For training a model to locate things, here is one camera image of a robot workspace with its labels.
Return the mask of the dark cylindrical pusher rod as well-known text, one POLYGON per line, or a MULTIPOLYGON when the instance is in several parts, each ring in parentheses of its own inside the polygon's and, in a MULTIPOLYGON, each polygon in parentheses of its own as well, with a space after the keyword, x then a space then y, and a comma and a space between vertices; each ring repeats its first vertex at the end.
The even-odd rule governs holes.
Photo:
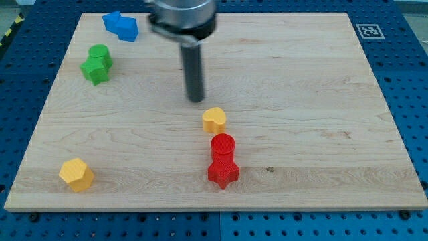
POLYGON ((187 98, 194 103, 201 102, 205 97, 201 46, 181 44, 180 50, 187 98))

